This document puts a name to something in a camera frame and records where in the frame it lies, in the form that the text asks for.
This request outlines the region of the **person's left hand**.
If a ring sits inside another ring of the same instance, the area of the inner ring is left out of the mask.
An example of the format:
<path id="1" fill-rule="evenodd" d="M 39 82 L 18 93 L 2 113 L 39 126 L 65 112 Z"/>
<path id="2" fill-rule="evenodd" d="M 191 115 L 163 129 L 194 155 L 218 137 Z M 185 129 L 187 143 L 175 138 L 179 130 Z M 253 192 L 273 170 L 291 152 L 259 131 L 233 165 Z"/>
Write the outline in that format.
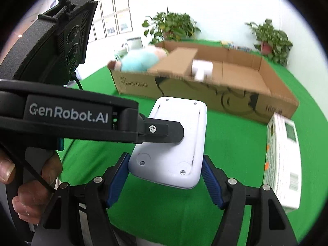
<path id="1" fill-rule="evenodd" d="M 15 177 L 15 172 L 15 164 L 4 152 L 1 152 L 1 183 L 10 184 Z M 54 152 L 53 156 L 45 162 L 41 176 L 50 186 L 54 186 L 61 173 L 61 159 L 57 152 Z M 51 192 L 45 186 L 33 180 L 19 187 L 18 195 L 12 199 L 13 208 L 21 220 L 37 225 L 51 196 Z"/>

